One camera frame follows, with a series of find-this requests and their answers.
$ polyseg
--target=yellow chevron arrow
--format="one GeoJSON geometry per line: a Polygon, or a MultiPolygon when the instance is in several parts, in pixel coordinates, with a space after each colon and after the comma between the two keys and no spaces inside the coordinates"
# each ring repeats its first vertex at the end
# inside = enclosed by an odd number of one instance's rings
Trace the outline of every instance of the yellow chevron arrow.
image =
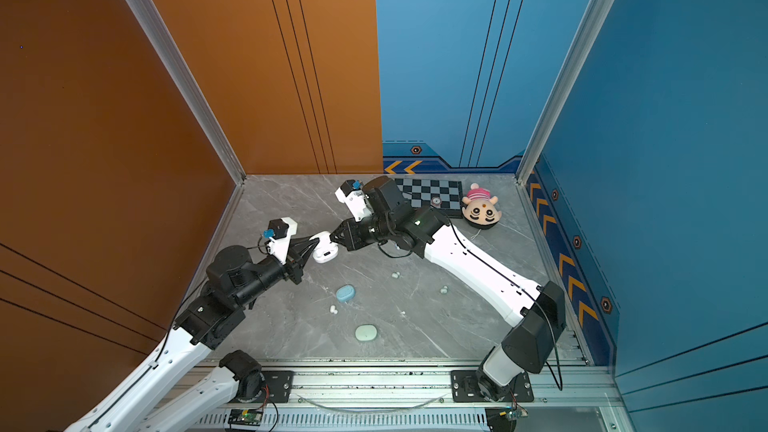
{"type": "Polygon", "coordinates": [[[395,160],[394,162],[392,162],[392,164],[389,167],[384,169],[384,172],[387,172],[388,174],[392,174],[392,175],[397,174],[397,172],[395,172],[392,169],[395,167],[398,167],[401,163],[402,163],[402,160],[395,160]]]}
{"type": "Polygon", "coordinates": [[[537,198],[536,199],[536,217],[539,216],[539,212],[541,210],[542,205],[549,206],[549,202],[547,202],[542,198],[537,198]]]}
{"type": "Polygon", "coordinates": [[[569,277],[568,277],[568,296],[571,298],[571,300],[573,300],[573,298],[574,298],[574,285],[575,285],[576,287],[579,287],[579,288],[580,288],[581,290],[583,290],[584,292],[586,292],[586,291],[587,291],[587,289],[584,287],[584,284],[582,284],[581,282],[579,282],[578,280],[576,280],[576,279],[573,277],[573,275],[569,276],[569,277]]]}
{"type": "Polygon", "coordinates": [[[576,267],[576,264],[574,264],[574,261],[573,261],[572,258],[570,258],[567,255],[560,254],[560,276],[561,277],[563,276],[563,262],[565,262],[567,264],[571,264],[574,267],[576,267]]]}
{"type": "Polygon", "coordinates": [[[593,311],[589,306],[587,306],[583,302],[578,303],[578,324],[581,325],[581,327],[584,327],[584,312],[587,312],[592,317],[594,317],[594,320],[599,321],[597,312],[593,311]]]}
{"type": "Polygon", "coordinates": [[[545,237],[547,236],[547,222],[552,222],[553,224],[558,223],[556,220],[554,220],[554,217],[544,214],[544,236],[545,237]]]}
{"type": "Polygon", "coordinates": [[[534,188],[541,188],[539,184],[531,184],[531,202],[533,201],[533,189],[534,188]]]}
{"type": "Polygon", "coordinates": [[[413,171],[413,168],[416,167],[420,163],[422,163],[422,161],[417,160],[416,162],[414,162],[410,166],[406,167],[406,172],[408,172],[409,174],[415,174],[416,172],[413,171]]]}

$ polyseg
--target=plush toy face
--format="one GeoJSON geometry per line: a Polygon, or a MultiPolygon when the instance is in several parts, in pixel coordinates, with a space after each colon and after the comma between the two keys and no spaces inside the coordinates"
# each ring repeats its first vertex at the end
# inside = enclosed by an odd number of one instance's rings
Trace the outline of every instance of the plush toy face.
{"type": "Polygon", "coordinates": [[[490,228],[502,217],[502,213],[496,210],[495,207],[496,202],[498,202],[498,197],[492,197],[490,200],[487,198],[470,200],[469,198],[464,197],[463,201],[466,204],[466,207],[462,209],[464,217],[469,220],[471,224],[476,225],[479,228],[490,228]]]}

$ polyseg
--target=black line on wall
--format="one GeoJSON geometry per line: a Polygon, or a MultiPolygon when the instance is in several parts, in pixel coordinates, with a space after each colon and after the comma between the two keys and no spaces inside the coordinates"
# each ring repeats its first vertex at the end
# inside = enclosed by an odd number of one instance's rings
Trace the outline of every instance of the black line on wall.
{"type": "Polygon", "coordinates": [[[339,169],[336,168],[336,156],[333,154],[333,140],[331,139],[331,130],[328,128],[328,119],[326,118],[326,107],[322,103],[322,91],[320,90],[320,79],[317,76],[317,67],[315,66],[315,56],[312,53],[312,42],[310,42],[310,31],[306,26],[306,18],[304,17],[304,5],[299,0],[299,9],[301,10],[301,19],[304,22],[304,32],[306,33],[306,44],[310,47],[310,61],[312,62],[312,70],[315,73],[315,83],[317,84],[317,95],[320,96],[320,110],[322,111],[322,120],[326,124],[326,133],[328,134],[328,144],[331,149],[331,160],[333,161],[333,170],[337,174],[339,169]]]}
{"type": "Polygon", "coordinates": [[[23,306],[23,305],[17,304],[17,303],[15,303],[15,302],[11,302],[11,301],[9,301],[9,300],[6,300],[6,299],[4,299],[4,298],[2,298],[2,297],[0,297],[0,302],[5,302],[6,304],[10,304],[10,305],[13,305],[13,306],[15,306],[15,307],[18,307],[18,308],[20,308],[21,310],[25,310],[25,311],[27,311],[27,312],[32,312],[33,314],[35,314],[35,315],[39,315],[40,317],[45,317],[46,319],[52,320],[53,322],[58,322],[58,323],[60,323],[60,324],[62,324],[62,325],[66,325],[67,327],[71,327],[71,328],[73,328],[73,329],[74,329],[74,330],[76,330],[76,331],[85,332],[85,333],[86,333],[86,334],[88,334],[88,335],[93,335],[94,337],[98,337],[98,338],[100,338],[100,339],[102,339],[102,340],[105,340],[105,341],[107,341],[107,342],[111,342],[112,344],[115,344],[115,345],[119,345],[119,346],[121,346],[121,347],[125,347],[125,348],[126,348],[126,349],[128,349],[128,350],[132,350],[132,351],[134,351],[134,352],[139,352],[141,355],[146,355],[146,352],[142,352],[141,350],[136,350],[136,349],[134,349],[134,348],[132,348],[132,347],[129,347],[129,346],[125,345],[125,344],[121,344],[120,342],[117,342],[117,341],[113,341],[113,340],[111,340],[111,339],[108,339],[108,338],[106,338],[106,337],[102,337],[102,336],[101,336],[101,335],[99,335],[99,334],[94,334],[93,332],[89,332],[89,331],[86,331],[86,330],[85,330],[85,329],[83,329],[83,328],[77,327],[76,325],[68,324],[67,322],[63,322],[63,321],[60,321],[60,320],[58,320],[57,318],[53,318],[53,317],[51,317],[51,316],[49,316],[49,315],[46,315],[46,314],[44,314],[44,313],[42,313],[42,312],[33,311],[33,310],[32,310],[32,309],[30,309],[30,308],[26,308],[26,307],[25,307],[25,306],[23,306]]]}
{"type": "Polygon", "coordinates": [[[126,329],[126,330],[129,330],[129,331],[131,331],[131,332],[133,332],[133,333],[135,333],[135,334],[139,334],[141,337],[145,337],[145,338],[148,338],[149,340],[151,340],[151,341],[155,341],[155,342],[157,342],[157,341],[158,341],[156,338],[152,338],[152,337],[150,337],[149,335],[145,335],[145,334],[142,334],[141,332],[139,332],[139,331],[135,331],[135,330],[133,330],[132,328],[130,328],[130,327],[128,327],[128,326],[126,326],[126,325],[122,325],[122,324],[121,324],[121,323],[119,323],[119,322],[113,321],[112,319],[110,319],[110,318],[107,318],[107,317],[105,317],[105,316],[101,315],[99,312],[93,312],[93,311],[91,311],[91,309],[85,308],[85,307],[83,307],[82,305],[79,305],[79,304],[76,304],[76,303],[74,303],[74,302],[72,302],[72,301],[70,301],[70,300],[67,300],[66,298],[63,298],[63,297],[62,297],[62,296],[60,296],[60,295],[56,295],[56,294],[54,294],[53,292],[47,291],[47,290],[45,290],[45,289],[44,289],[44,288],[42,288],[42,287],[38,287],[37,285],[35,285],[35,284],[31,283],[31,282],[27,282],[27,281],[25,281],[23,278],[20,278],[20,277],[16,277],[14,274],[11,274],[10,272],[6,272],[6,271],[4,271],[4,270],[0,269],[0,273],[6,274],[7,276],[9,276],[9,277],[11,277],[11,278],[14,278],[14,279],[16,279],[17,281],[19,281],[19,282],[22,282],[22,283],[24,283],[24,284],[26,284],[26,285],[29,285],[30,287],[36,288],[36,289],[37,289],[37,290],[39,290],[40,292],[45,292],[45,293],[46,293],[46,294],[48,294],[48,295],[52,295],[52,296],[56,297],[57,299],[59,299],[59,300],[61,300],[61,301],[67,302],[67,303],[68,303],[68,304],[70,304],[70,305],[73,305],[73,306],[75,306],[75,307],[77,307],[77,308],[79,308],[79,309],[82,309],[82,310],[84,310],[84,311],[86,311],[86,312],[89,312],[90,314],[93,314],[93,315],[95,315],[95,316],[97,316],[97,317],[100,317],[100,318],[102,318],[103,320],[105,320],[105,321],[107,321],[107,322],[111,322],[112,324],[115,324],[115,325],[117,325],[117,326],[119,326],[119,327],[122,327],[122,328],[124,328],[124,329],[126,329]]]}
{"type": "Polygon", "coordinates": [[[320,133],[320,124],[317,120],[317,112],[315,112],[315,103],[312,100],[312,91],[310,90],[310,81],[306,77],[306,69],[304,68],[304,59],[301,57],[301,47],[299,47],[299,36],[296,34],[296,26],[293,24],[293,14],[290,12],[290,4],[286,0],[286,7],[288,7],[288,18],[290,18],[290,26],[293,29],[293,40],[296,42],[296,52],[299,54],[299,63],[301,64],[301,71],[304,74],[304,83],[306,84],[306,93],[310,97],[310,107],[312,107],[312,116],[315,118],[315,129],[317,129],[317,139],[320,140],[320,150],[322,150],[322,160],[326,163],[326,170],[330,172],[328,167],[328,157],[326,156],[326,148],[322,144],[322,134],[320,133]]]}
{"type": "Polygon", "coordinates": [[[646,365],[640,366],[638,368],[634,368],[632,370],[627,370],[626,372],[622,372],[621,374],[618,374],[616,377],[619,378],[622,375],[627,375],[627,374],[631,374],[633,372],[637,372],[638,370],[645,369],[646,367],[650,367],[651,365],[656,365],[658,363],[664,362],[665,360],[670,360],[670,359],[679,357],[681,355],[685,355],[688,352],[693,352],[694,350],[699,350],[700,348],[708,347],[708,346],[710,346],[712,344],[716,344],[717,342],[722,342],[722,341],[725,341],[725,340],[727,340],[729,338],[735,337],[737,335],[742,335],[742,334],[745,334],[746,332],[751,332],[751,331],[756,330],[758,328],[765,327],[766,325],[768,325],[768,322],[763,322],[762,324],[754,325],[753,327],[750,327],[750,328],[745,328],[743,331],[738,331],[738,332],[735,332],[735,333],[733,333],[731,335],[726,335],[725,337],[719,338],[717,340],[714,340],[714,341],[711,341],[711,342],[707,342],[707,343],[702,344],[702,345],[698,345],[698,346],[696,346],[694,348],[690,348],[688,350],[683,350],[682,352],[678,352],[678,353],[676,353],[674,355],[670,355],[669,357],[666,357],[666,358],[663,358],[663,359],[659,359],[659,360],[655,360],[655,361],[651,362],[650,364],[646,364],[646,365]]]}
{"type": "Polygon", "coordinates": [[[673,382],[678,382],[680,380],[686,380],[686,379],[698,377],[700,375],[706,375],[706,374],[709,374],[710,372],[717,372],[718,370],[729,369],[729,368],[735,367],[737,365],[744,365],[744,364],[748,364],[749,362],[756,362],[758,360],[763,360],[765,358],[768,358],[768,354],[761,355],[760,357],[755,357],[755,358],[752,358],[752,359],[742,360],[741,362],[735,362],[734,364],[728,364],[728,365],[724,365],[722,367],[705,370],[704,372],[696,372],[696,374],[686,375],[685,377],[681,377],[679,379],[667,380],[666,382],[662,382],[660,384],[649,385],[648,387],[643,387],[641,389],[632,390],[630,392],[622,392],[621,395],[624,396],[624,395],[628,395],[628,394],[634,394],[635,392],[641,392],[642,390],[648,390],[648,389],[652,389],[654,387],[660,387],[662,385],[672,384],[673,382]]]}
{"type": "Polygon", "coordinates": [[[749,388],[749,389],[735,390],[733,392],[725,392],[724,394],[708,395],[706,397],[697,398],[697,399],[681,400],[679,402],[673,402],[671,404],[662,404],[662,405],[655,405],[653,407],[646,407],[646,408],[642,408],[642,409],[628,410],[628,412],[630,412],[630,413],[642,412],[644,410],[660,409],[660,408],[664,408],[664,407],[670,407],[670,406],[673,406],[673,405],[690,404],[691,402],[698,402],[699,400],[716,399],[716,398],[720,398],[720,397],[727,397],[729,395],[745,394],[746,392],[754,392],[756,390],[762,390],[762,389],[768,389],[768,385],[761,385],[759,387],[753,387],[753,388],[749,388]]]}
{"type": "Polygon", "coordinates": [[[99,297],[99,298],[101,298],[101,299],[103,299],[103,300],[105,300],[105,301],[109,302],[109,303],[110,303],[110,304],[112,304],[112,305],[115,305],[115,306],[117,306],[117,307],[120,307],[120,308],[121,308],[121,309],[123,309],[124,311],[126,311],[126,312],[129,312],[130,314],[132,314],[132,315],[135,315],[136,317],[138,317],[138,318],[140,318],[140,319],[142,319],[142,320],[144,320],[144,321],[146,321],[146,322],[149,322],[150,324],[154,325],[155,327],[159,327],[161,330],[165,330],[165,327],[163,327],[162,325],[158,325],[158,324],[156,324],[155,322],[152,322],[151,320],[149,320],[148,318],[140,316],[140,315],[139,315],[139,314],[137,314],[136,312],[133,312],[133,311],[129,310],[129,309],[128,309],[128,308],[126,308],[126,307],[123,307],[122,305],[120,305],[119,303],[117,303],[117,302],[115,302],[115,301],[111,301],[110,299],[106,298],[105,296],[101,295],[100,293],[97,293],[97,292],[94,292],[94,291],[92,291],[90,288],[88,288],[88,287],[85,287],[85,286],[84,286],[84,285],[82,285],[82,284],[79,284],[78,282],[76,282],[76,281],[74,281],[74,280],[70,279],[69,277],[66,277],[65,275],[59,274],[58,272],[56,272],[56,271],[55,271],[55,270],[53,270],[52,268],[50,268],[50,267],[47,267],[47,266],[45,266],[45,265],[41,264],[40,262],[38,262],[38,261],[34,260],[33,258],[30,258],[30,257],[28,257],[28,256],[26,256],[26,255],[24,255],[24,254],[22,254],[21,252],[19,252],[19,251],[17,251],[17,250],[14,250],[13,248],[10,248],[9,246],[7,246],[7,245],[5,245],[5,244],[3,244],[3,243],[0,243],[0,246],[4,247],[5,249],[9,250],[10,252],[13,252],[14,254],[18,255],[19,257],[23,257],[23,258],[27,259],[28,261],[32,262],[33,264],[35,264],[35,265],[37,265],[37,266],[39,266],[39,267],[42,267],[42,268],[44,268],[44,269],[45,269],[45,270],[47,270],[48,272],[50,272],[50,273],[52,273],[52,274],[54,274],[54,275],[57,275],[57,276],[59,276],[59,277],[60,277],[60,278],[62,278],[63,280],[65,280],[65,281],[67,281],[67,282],[70,282],[70,283],[72,283],[72,284],[75,284],[75,285],[77,285],[78,287],[82,288],[82,289],[83,289],[83,290],[85,290],[85,291],[91,292],[91,293],[92,293],[93,295],[95,295],[96,297],[99,297]]]}
{"type": "Polygon", "coordinates": [[[462,144],[462,154],[458,158],[458,166],[462,166],[464,160],[464,149],[467,146],[467,136],[469,135],[469,125],[472,123],[472,109],[475,107],[475,97],[478,94],[478,85],[480,84],[480,73],[482,72],[482,63],[485,61],[485,49],[488,47],[488,37],[491,35],[491,24],[493,24],[493,13],[496,10],[496,0],[493,0],[491,8],[491,18],[488,20],[488,32],[485,33],[485,45],[482,48],[482,57],[480,57],[480,69],[478,69],[478,79],[475,82],[475,92],[472,94],[472,104],[469,106],[469,118],[467,118],[467,130],[464,132],[464,143],[462,144]]]}
{"type": "Polygon", "coordinates": [[[310,146],[312,147],[312,155],[315,157],[315,165],[317,166],[317,173],[321,174],[320,162],[317,160],[317,152],[315,151],[315,144],[312,141],[312,134],[310,133],[310,124],[306,120],[306,112],[304,112],[304,104],[301,101],[301,94],[299,94],[299,84],[296,83],[296,74],[293,73],[293,65],[290,62],[290,54],[288,53],[288,45],[286,44],[286,38],[283,35],[283,27],[280,24],[280,17],[277,15],[277,5],[275,0],[272,0],[272,8],[275,11],[275,20],[277,20],[277,28],[280,29],[280,37],[283,39],[283,47],[286,50],[286,58],[288,59],[288,67],[290,68],[290,74],[293,77],[293,86],[296,88],[296,98],[299,100],[299,106],[301,107],[301,114],[304,116],[304,125],[306,126],[306,134],[310,138],[310,146]]]}
{"type": "Polygon", "coordinates": [[[482,148],[485,145],[485,137],[488,135],[488,126],[491,125],[491,116],[493,116],[493,109],[496,106],[496,97],[498,97],[498,90],[502,88],[502,79],[504,78],[504,68],[507,66],[507,59],[509,58],[509,50],[512,48],[512,40],[514,39],[514,32],[518,28],[518,21],[520,20],[520,11],[523,9],[523,2],[520,0],[520,7],[518,7],[518,16],[514,19],[514,27],[512,28],[512,37],[509,38],[509,45],[507,46],[507,55],[504,57],[504,65],[502,65],[502,74],[498,78],[498,87],[496,87],[496,93],[493,96],[493,103],[491,104],[491,111],[488,113],[488,122],[485,124],[485,132],[482,135],[482,142],[480,143],[480,150],[478,152],[478,159],[475,162],[475,167],[480,163],[480,155],[482,154],[482,148]]]}
{"type": "MultiPolygon", "coordinates": [[[[480,107],[480,117],[478,117],[478,124],[475,127],[475,138],[472,139],[472,149],[469,151],[469,159],[468,159],[469,162],[467,162],[467,166],[469,166],[472,163],[472,154],[475,153],[475,145],[477,144],[477,140],[478,140],[478,131],[480,130],[480,122],[482,122],[482,111],[483,109],[485,109],[485,101],[488,98],[488,89],[491,88],[491,80],[493,79],[493,70],[496,67],[496,57],[498,56],[498,46],[501,45],[502,43],[502,36],[504,35],[504,24],[507,23],[507,12],[509,12],[509,4],[511,2],[512,0],[507,0],[507,8],[504,9],[504,20],[502,21],[502,30],[498,33],[498,41],[496,42],[496,51],[493,53],[493,62],[491,63],[491,73],[488,74],[488,83],[485,84],[485,94],[483,95],[482,106],[480,107]]],[[[497,94],[498,94],[498,88],[500,87],[501,84],[502,84],[502,78],[499,77],[498,84],[496,84],[497,94]]]]}

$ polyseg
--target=plush toy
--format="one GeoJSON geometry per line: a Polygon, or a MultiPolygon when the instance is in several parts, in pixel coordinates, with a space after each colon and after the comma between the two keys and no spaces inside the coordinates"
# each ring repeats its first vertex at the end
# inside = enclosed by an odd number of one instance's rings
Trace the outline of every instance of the plush toy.
{"type": "Polygon", "coordinates": [[[469,187],[467,196],[462,198],[466,207],[462,208],[462,214],[470,226],[474,228],[491,228],[498,224],[502,213],[496,210],[498,197],[491,197],[491,193],[477,184],[469,187]]]}

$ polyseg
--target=marble surface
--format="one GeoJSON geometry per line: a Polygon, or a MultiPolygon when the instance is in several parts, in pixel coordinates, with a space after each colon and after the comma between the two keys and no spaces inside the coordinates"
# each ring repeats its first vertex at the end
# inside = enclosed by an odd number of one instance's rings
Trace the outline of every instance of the marble surface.
{"type": "MultiPolygon", "coordinates": [[[[268,221],[289,216],[298,236],[332,231],[351,217],[334,191],[348,178],[367,181],[376,176],[248,176],[243,197],[226,231],[222,247],[253,246],[268,221]]],[[[430,175],[412,178],[472,182],[498,196],[500,223],[473,239],[502,264],[539,283],[548,280],[541,256],[514,189],[512,176],[430,175]]],[[[467,237],[475,235],[463,219],[454,223],[467,237]]],[[[393,245],[385,249],[398,254],[393,245]]],[[[252,250],[254,261],[261,260],[252,250]]],[[[435,264],[412,254],[386,257],[370,245],[355,252],[340,248],[326,264],[310,260],[299,285],[281,282],[258,300],[246,320],[222,343],[212,358],[242,349],[255,358],[450,358],[480,360],[509,331],[501,316],[469,286],[435,264]],[[393,278],[393,272],[400,272],[393,278]],[[356,296],[341,304],[335,293],[344,284],[356,296]],[[440,288],[447,285],[448,293],[440,288]],[[334,304],[338,314],[330,312],[334,304]],[[378,337],[361,343],[355,329],[373,324],[378,337]]],[[[562,360],[578,359],[581,351],[572,333],[558,343],[562,360]]]]}

